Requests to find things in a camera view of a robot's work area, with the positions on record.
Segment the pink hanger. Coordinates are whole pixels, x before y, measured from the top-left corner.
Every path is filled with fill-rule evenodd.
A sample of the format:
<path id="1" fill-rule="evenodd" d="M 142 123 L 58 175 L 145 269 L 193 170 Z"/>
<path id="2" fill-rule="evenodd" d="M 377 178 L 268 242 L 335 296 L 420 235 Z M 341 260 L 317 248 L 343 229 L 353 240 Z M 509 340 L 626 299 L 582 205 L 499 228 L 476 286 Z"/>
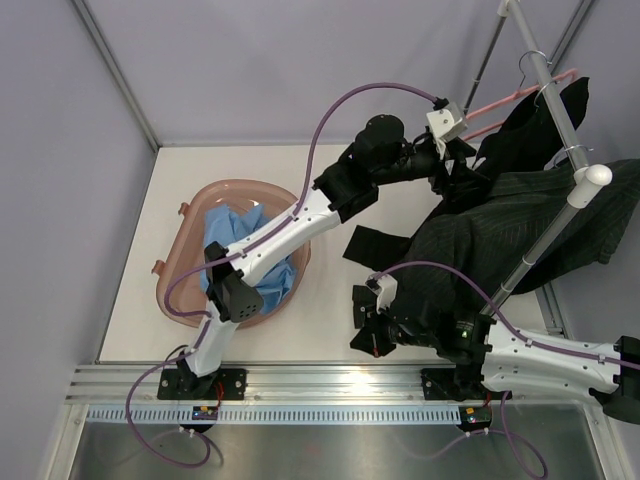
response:
<path id="1" fill-rule="evenodd" d="M 544 56 L 544 54 L 540 51 L 527 51 L 524 54 L 521 55 L 519 62 L 518 62 L 518 68 L 520 70 L 520 72 L 523 74 L 523 79 L 526 79 L 526 74 L 524 73 L 524 70 L 521 66 L 522 61 L 531 55 L 539 55 L 539 56 Z M 579 70 L 577 68 L 570 68 L 568 70 L 565 70 L 564 72 L 561 72 L 560 74 L 557 74 L 555 76 L 552 77 L 552 80 L 555 83 L 561 83 L 565 80 L 569 80 L 570 83 L 575 82 L 578 79 L 578 75 L 579 75 Z M 523 88 L 522 86 L 519 86 L 513 93 L 511 93 L 510 95 L 503 97 L 502 99 L 499 99 L 493 103 L 490 103 L 488 105 L 485 105 L 479 109 L 476 109 L 474 111 L 472 111 L 471 113 L 466 115 L 466 120 L 467 122 L 470 122 L 471 120 L 474 120 L 478 117 L 481 117 L 483 115 L 486 115 L 494 110 L 497 110 L 503 106 L 509 105 L 511 103 L 514 103 L 516 100 L 519 100 L 523 97 L 526 97 L 527 95 L 530 95 L 531 93 L 535 92 L 536 94 L 538 94 L 540 91 L 542 90 L 542 88 L 539 85 L 535 85 L 535 86 L 530 86 L 528 88 Z M 499 121 L 499 122 L 495 122 L 493 124 L 490 124 L 488 126 L 485 126 L 479 130 L 476 130 L 472 133 L 468 133 L 465 134 L 461 137 L 462 140 L 464 141 L 469 141 L 472 139 L 475 139 L 477 137 L 480 137 L 481 135 L 487 134 L 491 131 L 494 131 L 496 129 L 498 129 L 499 127 L 501 127 L 503 125 L 503 121 Z"/>

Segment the black shirt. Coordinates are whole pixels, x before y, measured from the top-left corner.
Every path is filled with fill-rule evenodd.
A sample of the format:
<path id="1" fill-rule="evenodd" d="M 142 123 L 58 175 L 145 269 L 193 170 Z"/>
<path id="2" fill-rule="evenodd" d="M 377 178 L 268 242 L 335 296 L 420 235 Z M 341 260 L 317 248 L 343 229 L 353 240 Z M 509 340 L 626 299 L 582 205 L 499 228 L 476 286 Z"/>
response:
<path id="1" fill-rule="evenodd" d="M 427 219 L 460 214 L 485 203 L 500 175 L 540 171 L 562 146 L 543 96 L 530 94 L 515 107 L 497 132 L 481 142 L 476 154 L 481 162 L 475 168 L 478 175 L 465 181 L 453 193 L 445 194 Z M 384 270 L 399 262 L 416 239 L 416 235 L 400 237 L 357 226 L 343 258 L 372 270 Z"/>

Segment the light blue shirt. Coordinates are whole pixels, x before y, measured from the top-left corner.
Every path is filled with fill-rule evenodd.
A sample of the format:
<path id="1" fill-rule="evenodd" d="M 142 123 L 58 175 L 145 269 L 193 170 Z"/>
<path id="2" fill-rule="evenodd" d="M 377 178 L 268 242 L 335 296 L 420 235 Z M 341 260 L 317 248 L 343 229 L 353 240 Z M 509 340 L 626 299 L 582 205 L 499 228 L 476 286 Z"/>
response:
<path id="1" fill-rule="evenodd" d="M 270 221 L 264 205 L 256 203 L 248 212 L 239 214 L 227 204 L 210 209 L 205 214 L 203 246 L 217 242 L 223 247 L 249 236 Z M 261 315 L 271 314 L 291 292 L 297 276 L 292 256 L 279 261 L 256 285 L 263 299 Z"/>

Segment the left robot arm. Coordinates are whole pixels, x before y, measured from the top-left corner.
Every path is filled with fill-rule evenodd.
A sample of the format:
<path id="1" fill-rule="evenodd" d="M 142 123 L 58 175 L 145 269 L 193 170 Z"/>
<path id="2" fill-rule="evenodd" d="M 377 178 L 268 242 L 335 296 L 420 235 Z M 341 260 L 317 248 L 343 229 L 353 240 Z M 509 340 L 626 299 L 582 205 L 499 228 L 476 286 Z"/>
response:
<path id="1" fill-rule="evenodd" d="M 263 308 L 256 286 L 277 263 L 374 204 L 382 185 L 427 178 L 445 195 L 461 181 L 474 153 L 461 138 L 465 116 L 447 107 L 426 118 L 425 133 L 412 142 L 399 118 L 371 118 L 295 204 L 227 247 L 205 247 L 207 304 L 196 340 L 176 363 L 179 393 L 201 399 L 220 390 L 222 355 L 238 326 Z"/>

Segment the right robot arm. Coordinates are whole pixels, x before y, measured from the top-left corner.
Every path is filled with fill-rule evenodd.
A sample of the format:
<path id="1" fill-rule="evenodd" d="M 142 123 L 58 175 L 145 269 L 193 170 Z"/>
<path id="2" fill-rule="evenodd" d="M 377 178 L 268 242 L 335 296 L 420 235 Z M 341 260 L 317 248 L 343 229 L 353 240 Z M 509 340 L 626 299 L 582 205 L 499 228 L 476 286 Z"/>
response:
<path id="1" fill-rule="evenodd" d="M 502 321 L 467 311 L 444 313 L 429 303 L 413 308 L 395 299 L 383 306 L 366 286 L 352 289 L 354 326 L 350 346 L 375 358 L 396 347 L 434 350 L 451 362 L 437 381 L 456 401 L 509 391 L 594 403 L 613 419 L 639 421 L 639 341 L 581 343 L 508 328 Z"/>

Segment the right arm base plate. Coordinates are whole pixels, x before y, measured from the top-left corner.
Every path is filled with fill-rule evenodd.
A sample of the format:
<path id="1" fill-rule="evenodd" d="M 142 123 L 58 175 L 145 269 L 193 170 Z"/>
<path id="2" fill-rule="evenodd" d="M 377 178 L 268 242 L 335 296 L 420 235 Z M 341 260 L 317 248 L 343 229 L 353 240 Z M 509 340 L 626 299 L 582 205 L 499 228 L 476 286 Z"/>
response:
<path id="1" fill-rule="evenodd" d="M 479 365 L 429 366 L 420 370 L 425 400 L 500 400 L 504 391 L 486 388 Z"/>

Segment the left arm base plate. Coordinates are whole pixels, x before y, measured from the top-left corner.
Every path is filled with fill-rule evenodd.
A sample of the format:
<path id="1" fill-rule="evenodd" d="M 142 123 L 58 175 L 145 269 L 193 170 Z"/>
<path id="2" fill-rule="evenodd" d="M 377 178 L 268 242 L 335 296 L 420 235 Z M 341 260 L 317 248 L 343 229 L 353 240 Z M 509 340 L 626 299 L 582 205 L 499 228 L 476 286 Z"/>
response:
<path id="1" fill-rule="evenodd" d="M 222 368 L 215 375 L 195 377 L 178 369 L 165 369 L 161 373 L 157 390 L 159 400 L 231 400 L 245 398 L 247 370 Z"/>

